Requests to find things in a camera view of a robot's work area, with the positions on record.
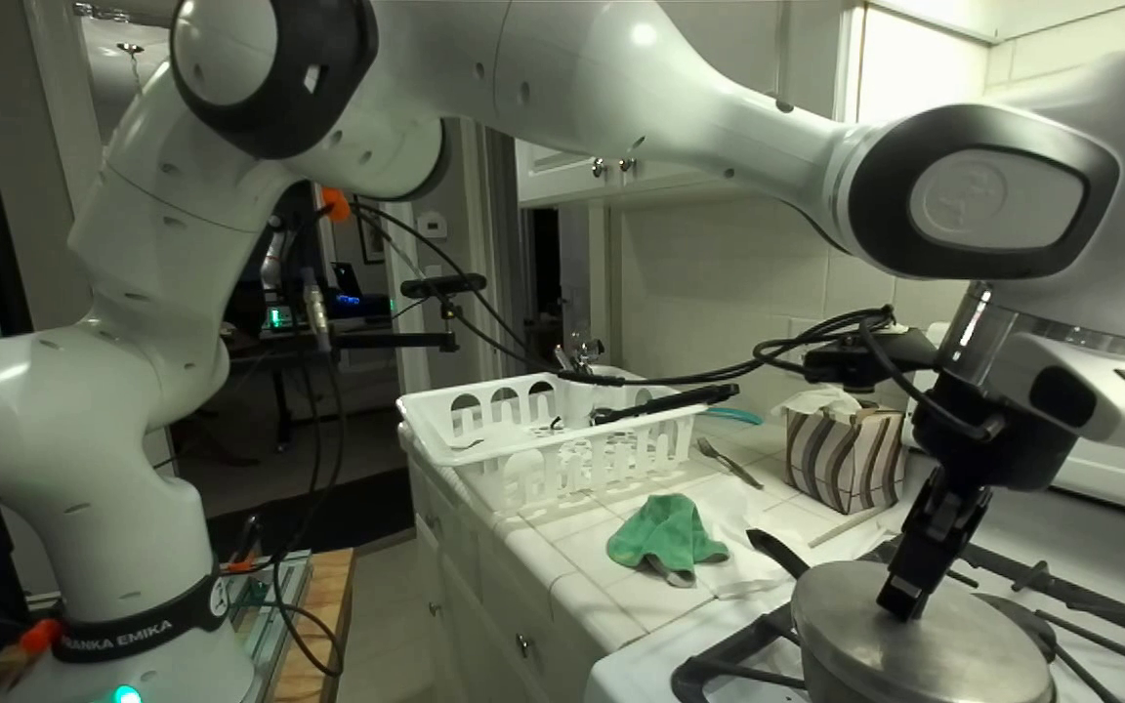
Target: basket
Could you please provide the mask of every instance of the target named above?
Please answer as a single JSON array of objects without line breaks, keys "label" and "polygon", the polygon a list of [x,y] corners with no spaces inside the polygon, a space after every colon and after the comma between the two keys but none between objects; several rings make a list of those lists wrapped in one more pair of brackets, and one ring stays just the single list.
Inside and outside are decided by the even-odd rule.
[{"label": "basket", "polygon": [[511,376],[399,398],[421,461],[456,472],[491,518],[552,514],[685,475],[702,406],[595,424],[598,406],[664,398],[660,388],[590,388]]}]

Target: table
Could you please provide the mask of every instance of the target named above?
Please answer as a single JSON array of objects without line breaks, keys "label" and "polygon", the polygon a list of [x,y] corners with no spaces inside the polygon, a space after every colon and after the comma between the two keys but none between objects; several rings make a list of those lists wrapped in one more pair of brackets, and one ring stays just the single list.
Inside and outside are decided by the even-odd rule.
[{"label": "table", "polygon": [[[309,582],[302,590],[302,608],[315,612],[341,639],[352,627],[352,590],[357,590],[357,552],[320,552],[313,554],[313,569]],[[298,618],[298,633],[302,639],[315,651],[315,659],[324,659],[330,669],[341,662],[341,647],[330,646],[330,635]],[[31,656],[22,656],[22,647],[4,647],[0,651],[0,690],[22,677],[31,662]],[[334,703],[337,699],[341,681],[330,681],[324,670],[315,670],[306,651],[291,639],[278,670],[267,687],[271,703]]]}]

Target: green cloth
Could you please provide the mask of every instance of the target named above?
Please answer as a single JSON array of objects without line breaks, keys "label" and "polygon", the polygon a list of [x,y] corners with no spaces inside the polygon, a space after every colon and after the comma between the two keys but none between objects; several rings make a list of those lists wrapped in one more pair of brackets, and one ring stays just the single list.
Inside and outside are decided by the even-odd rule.
[{"label": "green cloth", "polygon": [[706,535],[695,504],[673,492],[643,498],[642,513],[608,535],[606,554],[630,569],[658,560],[664,569],[688,573],[695,561],[722,561],[727,548]]}]

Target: stove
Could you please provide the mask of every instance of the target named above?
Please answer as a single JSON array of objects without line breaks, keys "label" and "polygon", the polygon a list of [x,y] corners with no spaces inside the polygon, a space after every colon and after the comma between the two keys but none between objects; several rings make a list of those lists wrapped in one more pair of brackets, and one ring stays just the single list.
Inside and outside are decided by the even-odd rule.
[{"label": "stove", "polygon": [[[810,561],[886,561],[893,548],[892,530],[841,544]],[[1055,703],[1125,703],[1125,513],[1059,492],[1005,495],[951,584],[1030,633]],[[586,703],[810,703],[792,582],[732,595],[606,656]]]},{"label": "stove", "polygon": [[[884,544],[869,561],[886,561],[892,548]],[[985,548],[970,548],[951,577],[978,590],[1043,647],[1059,703],[1125,699],[1125,601],[1055,577],[1047,561],[1014,561]],[[673,696],[681,703],[806,703],[802,635],[791,604],[688,656],[673,677]]]}]

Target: white plastic basket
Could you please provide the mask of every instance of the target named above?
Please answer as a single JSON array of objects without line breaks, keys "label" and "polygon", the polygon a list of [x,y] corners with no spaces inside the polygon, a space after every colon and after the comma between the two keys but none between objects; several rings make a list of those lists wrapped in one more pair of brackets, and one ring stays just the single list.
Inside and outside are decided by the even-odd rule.
[{"label": "white plastic basket", "polygon": [[595,424],[598,406],[626,410],[673,392],[590,388],[514,376],[399,398],[406,431],[434,470],[455,470],[491,513],[546,514],[667,485],[685,472],[702,406]]}]

